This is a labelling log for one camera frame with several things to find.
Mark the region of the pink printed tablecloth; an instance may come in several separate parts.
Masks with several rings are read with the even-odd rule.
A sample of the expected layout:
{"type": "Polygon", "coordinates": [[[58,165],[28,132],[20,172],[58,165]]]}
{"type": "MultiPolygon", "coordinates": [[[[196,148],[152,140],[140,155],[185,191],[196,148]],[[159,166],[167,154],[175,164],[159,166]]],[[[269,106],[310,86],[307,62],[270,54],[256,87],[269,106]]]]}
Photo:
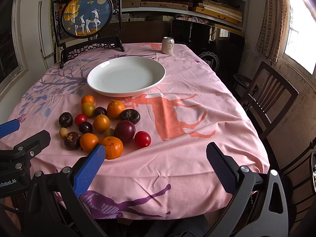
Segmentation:
{"type": "Polygon", "coordinates": [[[100,141],[107,157],[81,200],[96,219],[178,219],[224,208],[231,199],[206,157],[214,142],[238,165],[266,173],[267,152],[250,119],[216,73],[187,46],[170,55],[156,43],[127,44],[124,52],[96,49],[54,65],[22,97],[11,119],[20,128],[1,139],[2,149],[46,130],[50,145],[31,160],[31,172],[56,173],[73,166],[100,141]],[[106,108],[109,97],[88,87],[87,76],[102,62],[145,58],[162,64],[165,79],[151,90],[122,99],[140,114],[135,129],[123,119],[101,122],[74,150],[65,134],[79,134],[81,104],[106,108]]]}

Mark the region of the tan longan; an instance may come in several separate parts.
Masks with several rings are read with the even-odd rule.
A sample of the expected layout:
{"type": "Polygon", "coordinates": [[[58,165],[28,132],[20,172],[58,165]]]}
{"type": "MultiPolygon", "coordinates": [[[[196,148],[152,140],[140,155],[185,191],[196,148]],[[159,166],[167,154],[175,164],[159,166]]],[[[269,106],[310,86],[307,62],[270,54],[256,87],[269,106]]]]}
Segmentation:
{"type": "Polygon", "coordinates": [[[59,130],[59,135],[62,139],[64,139],[66,137],[66,135],[69,133],[69,130],[65,127],[62,127],[60,130],[59,130]]]}

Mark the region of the large dark red plum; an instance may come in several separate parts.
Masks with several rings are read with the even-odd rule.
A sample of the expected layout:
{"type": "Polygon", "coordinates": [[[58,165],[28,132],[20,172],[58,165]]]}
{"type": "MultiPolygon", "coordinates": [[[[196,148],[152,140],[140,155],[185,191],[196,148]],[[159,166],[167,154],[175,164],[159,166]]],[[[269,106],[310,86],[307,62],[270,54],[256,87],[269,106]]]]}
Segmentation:
{"type": "Polygon", "coordinates": [[[120,139],[122,143],[131,141],[134,135],[135,125],[127,120],[119,122],[114,129],[114,136],[120,139]]]}

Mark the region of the smooth orange fruit front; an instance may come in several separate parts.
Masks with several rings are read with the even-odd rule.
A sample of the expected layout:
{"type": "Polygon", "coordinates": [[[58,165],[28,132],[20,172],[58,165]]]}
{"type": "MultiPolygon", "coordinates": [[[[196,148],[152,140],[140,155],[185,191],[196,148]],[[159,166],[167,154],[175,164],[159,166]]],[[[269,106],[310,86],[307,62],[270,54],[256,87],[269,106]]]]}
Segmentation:
{"type": "Polygon", "coordinates": [[[80,138],[80,146],[86,152],[91,152],[99,144],[99,138],[92,133],[85,133],[80,138]]]}

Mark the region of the red cherry tomato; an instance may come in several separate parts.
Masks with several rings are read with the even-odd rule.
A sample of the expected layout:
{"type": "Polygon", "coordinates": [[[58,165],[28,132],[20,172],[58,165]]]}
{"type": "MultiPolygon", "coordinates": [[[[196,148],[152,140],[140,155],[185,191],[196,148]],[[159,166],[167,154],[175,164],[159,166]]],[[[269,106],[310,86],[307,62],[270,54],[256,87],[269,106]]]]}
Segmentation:
{"type": "Polygon", "coordinates": [[[151,137],[147,132],[139,131],[134,136],[134,142],[136,146],[141,149],[151,144],[151,137]]]}
{"type": "Polygon", "coordinates": [[[83,122],[87,121],[87,117],[84,114],[80,113],[76,115],[74,121],[77,126],[80,126],[83,122]]]}

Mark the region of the smooth orange kumquat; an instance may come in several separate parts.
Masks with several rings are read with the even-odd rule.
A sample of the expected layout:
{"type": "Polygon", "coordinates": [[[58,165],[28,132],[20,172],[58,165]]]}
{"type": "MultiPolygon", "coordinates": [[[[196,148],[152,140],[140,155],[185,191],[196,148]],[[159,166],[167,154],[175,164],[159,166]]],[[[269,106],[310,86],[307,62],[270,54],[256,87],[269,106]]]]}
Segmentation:
{"type": "Polygon", "coordinates": [[[110,128],[110,119],[106,115],[98,115],[95,117],[93,127],[98,133],[104,133],[110,128]]]}

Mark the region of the small green-brown longan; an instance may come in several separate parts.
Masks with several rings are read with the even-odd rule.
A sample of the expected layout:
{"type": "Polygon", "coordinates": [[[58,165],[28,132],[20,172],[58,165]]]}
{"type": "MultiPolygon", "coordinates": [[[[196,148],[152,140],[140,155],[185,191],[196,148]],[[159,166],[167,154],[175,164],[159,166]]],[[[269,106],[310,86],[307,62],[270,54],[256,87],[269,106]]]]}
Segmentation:
{"type": "Polygon", "coordinates": [[[108,136],[114,136],[115,135],[115,130],[113,128],[108,128],[105,132],[104,132],[105,137],[108,136]]]}

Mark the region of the large mandarin orange front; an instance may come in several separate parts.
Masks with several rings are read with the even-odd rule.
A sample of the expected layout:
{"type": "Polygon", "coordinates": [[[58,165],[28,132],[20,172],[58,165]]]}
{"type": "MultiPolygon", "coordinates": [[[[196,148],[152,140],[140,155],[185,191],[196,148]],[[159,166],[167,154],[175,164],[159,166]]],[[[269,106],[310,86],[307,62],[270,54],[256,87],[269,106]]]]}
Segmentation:
{"type": "Polygon", "coordinates": [[[99,141],[99,144],[104,146],[105,159],[107,160],[120,157],[124,150],[122,141],[114,136],[104,137],[99,141]]]}

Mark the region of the round deer screen ornament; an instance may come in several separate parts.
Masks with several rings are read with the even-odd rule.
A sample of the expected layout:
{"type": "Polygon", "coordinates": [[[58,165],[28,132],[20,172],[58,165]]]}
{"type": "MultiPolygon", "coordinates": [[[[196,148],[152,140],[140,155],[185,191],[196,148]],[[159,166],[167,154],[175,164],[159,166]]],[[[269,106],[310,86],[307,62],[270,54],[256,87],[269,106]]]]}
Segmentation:
{"type": "Polygon", "coordinates": [[[95,48],[119,49],[122,0],[53,0],[52,20],[60,65],[95,48]]]}

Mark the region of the small mandarin top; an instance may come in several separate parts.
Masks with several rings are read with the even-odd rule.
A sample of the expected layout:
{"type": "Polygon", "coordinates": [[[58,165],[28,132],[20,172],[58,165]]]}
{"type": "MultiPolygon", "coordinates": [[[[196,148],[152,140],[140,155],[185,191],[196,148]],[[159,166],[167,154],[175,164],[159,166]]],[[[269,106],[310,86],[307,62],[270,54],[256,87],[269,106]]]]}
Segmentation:
{"type": "Polygon", "coordinates": [[[92,95],[85,95],[81,99],[81,104],[84,104],[85,102],[89,102],[89,103],[94,104],[95,99],[94,99],[94,97],[92,95]]]}

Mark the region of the white drink can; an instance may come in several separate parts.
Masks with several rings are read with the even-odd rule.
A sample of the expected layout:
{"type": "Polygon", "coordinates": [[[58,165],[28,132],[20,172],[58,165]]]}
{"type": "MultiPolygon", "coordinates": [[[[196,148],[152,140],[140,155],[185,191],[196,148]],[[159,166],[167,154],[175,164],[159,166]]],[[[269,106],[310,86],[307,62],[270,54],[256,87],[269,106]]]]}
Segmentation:
{"type": "Polygon", "coordinates": [[[164,37],[162,39],[162,47],[161,47],[161,53],[170,55],[174,52],[174,39],[171,37],[164,37]]]}

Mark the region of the yellow-orange kumquat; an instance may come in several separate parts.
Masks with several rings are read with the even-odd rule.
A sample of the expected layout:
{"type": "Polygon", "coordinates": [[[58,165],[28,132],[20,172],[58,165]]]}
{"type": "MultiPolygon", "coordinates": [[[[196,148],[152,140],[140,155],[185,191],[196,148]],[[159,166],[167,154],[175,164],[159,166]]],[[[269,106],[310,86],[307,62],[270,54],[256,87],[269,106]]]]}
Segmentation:
{"type": "Polygon", "coordinates": [[[95,105],[91,102],[84,102],[81,106],[81,112],[86,117],[90,118],[94,116],[95,105]]]}

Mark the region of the mandarin orange with stem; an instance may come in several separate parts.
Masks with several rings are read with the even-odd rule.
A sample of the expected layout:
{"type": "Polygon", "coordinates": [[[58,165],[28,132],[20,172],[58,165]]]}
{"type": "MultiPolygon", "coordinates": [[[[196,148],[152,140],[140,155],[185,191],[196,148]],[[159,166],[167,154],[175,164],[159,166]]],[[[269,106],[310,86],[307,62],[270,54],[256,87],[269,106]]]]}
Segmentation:
{"type": "Polygon", "coordinates": [[[119,100],[112,100],[107,106],[108,116],[112,119],[118,119],[124,110],[125,106],[119,100]]]}

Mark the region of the dark wooden chair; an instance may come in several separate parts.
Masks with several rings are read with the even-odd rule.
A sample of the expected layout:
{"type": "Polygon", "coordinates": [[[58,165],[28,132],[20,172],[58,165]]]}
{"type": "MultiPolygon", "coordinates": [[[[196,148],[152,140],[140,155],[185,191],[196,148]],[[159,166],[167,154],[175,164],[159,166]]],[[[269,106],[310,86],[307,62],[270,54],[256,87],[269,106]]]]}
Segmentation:
{"type": "Polygon", "coordinates": [[[274,130],[274,128],[280,123],[283,117],[290,110],[295,99],[299,95],[296,88],[286,80],[278,71],[273,69],[270,65],[265,62],[261,62],[258,70],[256,71],[252,81],[250,82],[246,92],[240,100],[241,106],[248,110],[253,108],[257,113],[261,121],[265,126],[265,130],[259,135],[259,139],[264,140],[267,136],[274,130]],[[268,73],[267,79],[263,84],[258,97],[254,97],[252,92],[259,80],[259,77],[264,72],[268,73]],[[281,111],[275,117],[275,119],[270,120],[267,113],[275,105],[275,103],[280,99],[282,94],[287,91],[290,97],[286,101],[281,111]]]}

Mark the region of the striped curtain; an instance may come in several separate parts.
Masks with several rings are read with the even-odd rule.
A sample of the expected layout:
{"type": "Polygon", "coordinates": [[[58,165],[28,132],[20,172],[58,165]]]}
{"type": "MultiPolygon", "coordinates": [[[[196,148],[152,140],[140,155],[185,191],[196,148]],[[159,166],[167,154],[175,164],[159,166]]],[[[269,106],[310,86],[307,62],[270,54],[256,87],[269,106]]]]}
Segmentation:
{"type": "Polygon", "coordinates": [[[288,0],[266,0],[256,49],[277,63],[288,19],[288,0]]]}

